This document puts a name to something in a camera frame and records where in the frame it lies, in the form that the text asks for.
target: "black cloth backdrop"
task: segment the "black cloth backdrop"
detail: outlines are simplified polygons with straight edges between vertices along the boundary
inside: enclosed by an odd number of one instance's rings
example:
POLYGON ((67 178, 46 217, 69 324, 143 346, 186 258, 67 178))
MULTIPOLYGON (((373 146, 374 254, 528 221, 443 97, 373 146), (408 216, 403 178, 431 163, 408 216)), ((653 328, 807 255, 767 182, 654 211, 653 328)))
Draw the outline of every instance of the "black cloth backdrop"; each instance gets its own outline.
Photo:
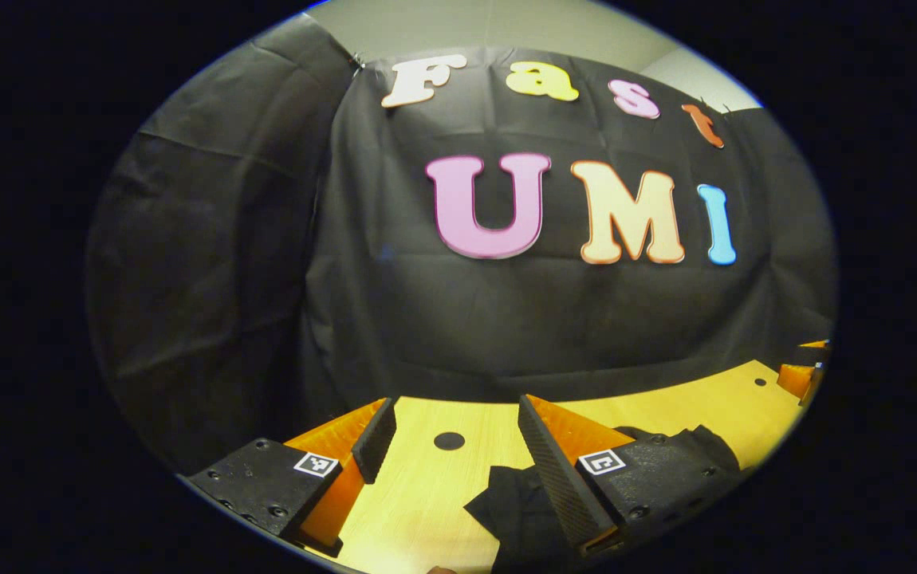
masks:
POLYGON ((721 113, 622 69, 524 49, 440 49, 356 72, 305 15, 219 59, 146 121, 101 197, 87 269, 112 393, 183 474, 382 396, 591 399, 752 359, 775 368, 828 337, 836 313, 826 208, 765 110, 721 113), (451 53, 469 63, 432 99, 382 108, 394 63, 451 53), (560 66, 579 98, 510 90, 514 61, 560 66), (614 79, 645 87, 660 118, 618 109, 614 79), (539 239, 499 261, 452 252, 426 164, 481 157, 477 219, 502 228, 513 197, 498 160, 512 152, 551 159, 539 239), (586 196, 569 171, 580 159, 611 164, 633 192, 642 171, 670 175, 684 261, 582 261, 586 196), (727 194, 733 265, 706 257, 699 184, 727 194))

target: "table surface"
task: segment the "table surface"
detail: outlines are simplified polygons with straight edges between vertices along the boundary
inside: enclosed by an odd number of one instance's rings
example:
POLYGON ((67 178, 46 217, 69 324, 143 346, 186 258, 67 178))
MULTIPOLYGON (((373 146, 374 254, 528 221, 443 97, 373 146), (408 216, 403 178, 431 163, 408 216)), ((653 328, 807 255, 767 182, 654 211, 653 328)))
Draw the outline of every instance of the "table surface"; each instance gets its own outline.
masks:
MULTIPOLYGON (((699 425, 721 436, 743 468, 760 465, 801 417, 798 399, 757 360, 663 389, 565 401, 560 406, 608 427, 669 436, 699 425), (765 385, 754 381, 762 379, 765 385)), ((370 574, 426 574, 434 566, 488 574, 498 539, 463 506, 487 487, 491 466, 533 465, 519 432, 516 403, 397 400, 397 432, 377 481, 360 493, 333 562, 370 574), (434 438, 456 432, 466 443, 440 450, 434 438)))

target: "screw hole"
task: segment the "screw hole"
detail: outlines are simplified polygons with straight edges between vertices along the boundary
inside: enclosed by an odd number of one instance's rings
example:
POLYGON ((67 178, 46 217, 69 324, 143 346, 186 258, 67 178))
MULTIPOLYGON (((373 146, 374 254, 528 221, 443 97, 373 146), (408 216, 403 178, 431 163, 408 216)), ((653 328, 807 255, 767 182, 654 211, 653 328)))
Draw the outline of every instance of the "screw hole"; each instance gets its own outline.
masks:
POLYGON ((649 514, 649 506, 647 505, 638 505, 636 508, 629 511, 629 518, 640 519, 649 514))

